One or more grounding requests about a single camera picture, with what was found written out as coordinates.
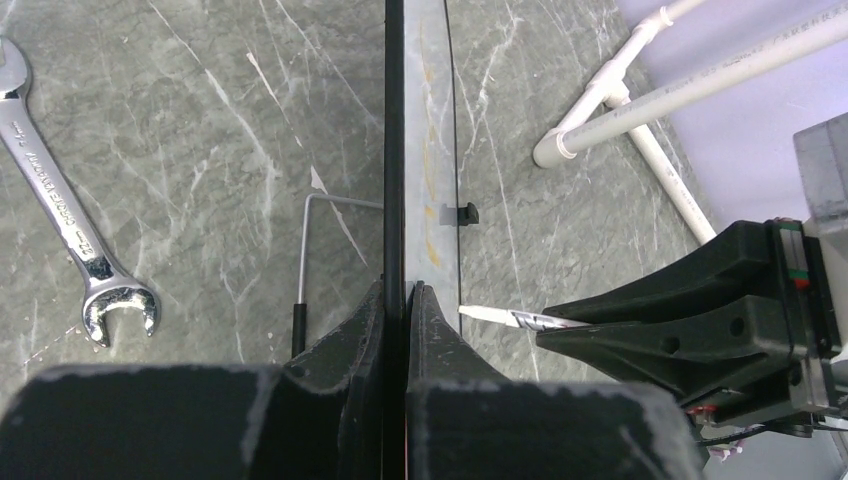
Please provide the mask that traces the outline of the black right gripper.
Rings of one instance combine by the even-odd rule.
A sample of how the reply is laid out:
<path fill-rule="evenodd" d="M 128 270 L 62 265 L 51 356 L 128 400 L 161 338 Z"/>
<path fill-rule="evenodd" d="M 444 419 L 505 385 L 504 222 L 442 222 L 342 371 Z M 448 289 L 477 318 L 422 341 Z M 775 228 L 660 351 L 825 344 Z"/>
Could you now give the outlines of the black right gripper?
<path fill-rule="evenodd" d="M 588 326 L 540 333 L 539 347 L 666 390 L 699 425 L 828 430 L 847 407 L 821 245 L 795 220 L 736 221 L 660 270 L 543 313 Z"/>

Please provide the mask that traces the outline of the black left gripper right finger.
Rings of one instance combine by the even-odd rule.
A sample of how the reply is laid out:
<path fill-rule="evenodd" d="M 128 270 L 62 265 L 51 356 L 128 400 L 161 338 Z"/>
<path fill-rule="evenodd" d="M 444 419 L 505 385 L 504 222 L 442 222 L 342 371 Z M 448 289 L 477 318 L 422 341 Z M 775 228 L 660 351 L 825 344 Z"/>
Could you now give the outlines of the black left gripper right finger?
<path fill-rule="evenodd" d="M 699 479 L 705 460 L 671 396 L 641 383 L 513 381 L 410 298 L 410 479 Z"/>

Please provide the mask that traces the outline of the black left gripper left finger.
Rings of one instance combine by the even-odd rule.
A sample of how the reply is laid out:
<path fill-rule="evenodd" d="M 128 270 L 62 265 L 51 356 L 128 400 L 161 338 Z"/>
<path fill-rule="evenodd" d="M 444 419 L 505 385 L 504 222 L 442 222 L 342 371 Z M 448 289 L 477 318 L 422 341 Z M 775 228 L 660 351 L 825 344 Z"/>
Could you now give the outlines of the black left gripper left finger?
<path fill-rule="evenodd" d="M 382 286 L 285 364 L 43 371 L 1 421 L 5 479 L 376 479 Z"/>

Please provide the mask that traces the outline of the white yellow marker pen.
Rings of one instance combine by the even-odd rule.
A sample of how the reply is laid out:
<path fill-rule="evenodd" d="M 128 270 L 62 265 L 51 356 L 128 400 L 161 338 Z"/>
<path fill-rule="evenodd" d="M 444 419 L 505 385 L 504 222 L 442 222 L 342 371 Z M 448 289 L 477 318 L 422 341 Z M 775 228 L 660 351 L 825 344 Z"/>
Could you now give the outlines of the white yellow marker pen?
<path fill-rule="evenodd" d="M 588 323 L 570 319 L 479 305 L 461 305 L 458 313 L 476 320 L 535 332 L 588 326 Z"/>

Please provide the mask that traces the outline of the black framed whiteboard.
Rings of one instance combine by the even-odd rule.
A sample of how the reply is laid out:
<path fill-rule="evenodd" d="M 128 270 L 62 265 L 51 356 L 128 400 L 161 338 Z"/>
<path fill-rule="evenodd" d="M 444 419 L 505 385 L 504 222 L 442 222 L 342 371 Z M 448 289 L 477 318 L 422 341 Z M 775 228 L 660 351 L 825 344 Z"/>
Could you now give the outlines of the black framed whiteboard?
<path fill-rule="evenodd" d="M 385 4 L 384 252 L 390 306 L 431 286 L 462 327 L 454 58 L 445 1 Z"/>

